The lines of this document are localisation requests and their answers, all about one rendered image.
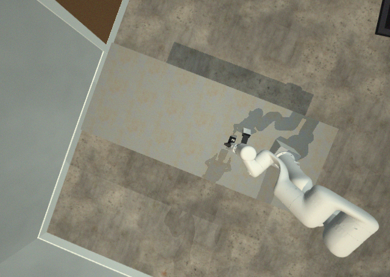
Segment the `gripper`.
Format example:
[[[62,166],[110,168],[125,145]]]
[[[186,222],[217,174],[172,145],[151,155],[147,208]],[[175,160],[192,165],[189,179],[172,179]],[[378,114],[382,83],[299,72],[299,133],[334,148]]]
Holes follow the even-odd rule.
[[[234,146],[238,145],[237,143],[224,143],[225,146],[227,146],[229,148],[230,151],[234,152],[235,153],[235,150],[233,149]]]

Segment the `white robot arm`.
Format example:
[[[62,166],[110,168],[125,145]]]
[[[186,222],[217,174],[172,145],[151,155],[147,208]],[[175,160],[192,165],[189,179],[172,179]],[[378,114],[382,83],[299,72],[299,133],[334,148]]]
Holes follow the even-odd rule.
[[[362,208],[326,187],[313,186],[291,153],[283,151],[275,155],[264,149],[257,154],[255,148],[247,145],[250,129],[243,128],[242,136],[241,143],[233,149],[247,172],[257,177],[273,163],[279,166],[274,195],[305,226],[324,226],[324,243],[335,256],[348,256],[379,229],[376,219]]]

